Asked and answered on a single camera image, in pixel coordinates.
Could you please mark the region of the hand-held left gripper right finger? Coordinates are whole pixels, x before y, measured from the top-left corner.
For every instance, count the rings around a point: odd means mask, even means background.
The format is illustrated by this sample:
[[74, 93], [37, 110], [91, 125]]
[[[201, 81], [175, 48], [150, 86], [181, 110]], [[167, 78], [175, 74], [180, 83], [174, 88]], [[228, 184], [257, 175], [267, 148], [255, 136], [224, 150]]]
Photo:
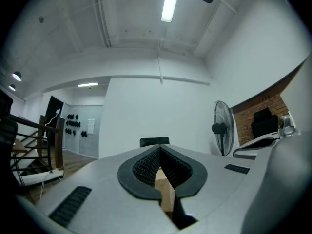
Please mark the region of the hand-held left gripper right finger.
[[160, 146], [160, 166], [175, 191], [172, 221], [184, 229], [216, 210], [238, 188], [253, 161]]

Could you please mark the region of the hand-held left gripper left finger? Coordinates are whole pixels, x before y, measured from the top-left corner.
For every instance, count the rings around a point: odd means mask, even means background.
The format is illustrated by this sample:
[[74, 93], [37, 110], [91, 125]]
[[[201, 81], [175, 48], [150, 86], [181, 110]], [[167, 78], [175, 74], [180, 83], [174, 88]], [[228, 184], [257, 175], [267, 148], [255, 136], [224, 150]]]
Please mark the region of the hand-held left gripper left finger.
[[130, 150], [88, 163], [72, 176], [50, 189], [37, 203], [46, 216], [77, 186], [91, 189], [86, 200], [68, 225], [77, 234], [174, 234], [176, 225], [161, 209], [159, 202], [141, 200], [119, 183], [117, 171], [126, 160], [148, 147]]

